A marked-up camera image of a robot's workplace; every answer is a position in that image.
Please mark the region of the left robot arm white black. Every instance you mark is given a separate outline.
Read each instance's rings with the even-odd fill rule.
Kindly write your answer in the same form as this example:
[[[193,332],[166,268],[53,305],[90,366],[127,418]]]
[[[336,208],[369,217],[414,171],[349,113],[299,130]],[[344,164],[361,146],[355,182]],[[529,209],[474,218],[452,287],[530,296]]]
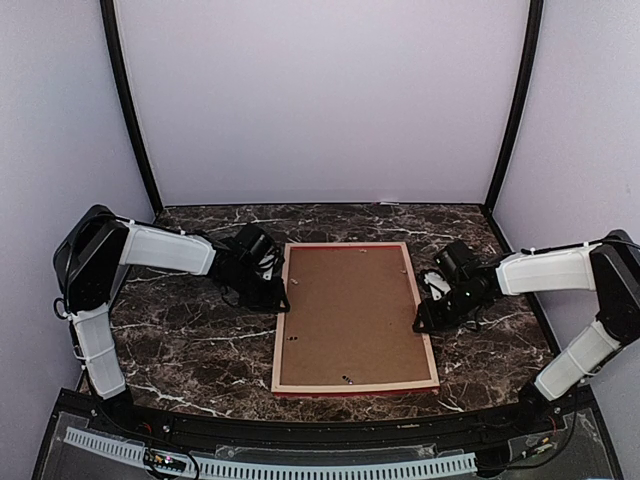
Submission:
[[[119,398],[127,384],[112,336],[110,310],[120,269],[156,268],[209,278],[237,296],[236,305],[257,313],[290,310],[280,276],[284,252],[259,226],[246,224],[232,236],[211,240],[115,215],[92,206],[53,255],[60,295],[56,317],[70,326],[74,354],[97,397],[106,401],[103,421],[120,436],[141,427],[140,412]]]

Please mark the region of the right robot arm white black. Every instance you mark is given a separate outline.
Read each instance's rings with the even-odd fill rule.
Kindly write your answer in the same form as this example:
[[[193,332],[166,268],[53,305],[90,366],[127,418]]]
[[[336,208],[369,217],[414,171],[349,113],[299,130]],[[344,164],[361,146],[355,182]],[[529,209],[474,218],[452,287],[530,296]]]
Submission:
[[[510,424],[534,432],[560,399],[606,361],[639,338],[639,246],[623,230],[591,241],[523,249],[483,259],[462,240],[435,256],[419,283],[429,291],[417,308],[416,333],[432,334],[473,320],[504,297],[553,291],[595,293],[598,311],[579,333],[519,393]]]

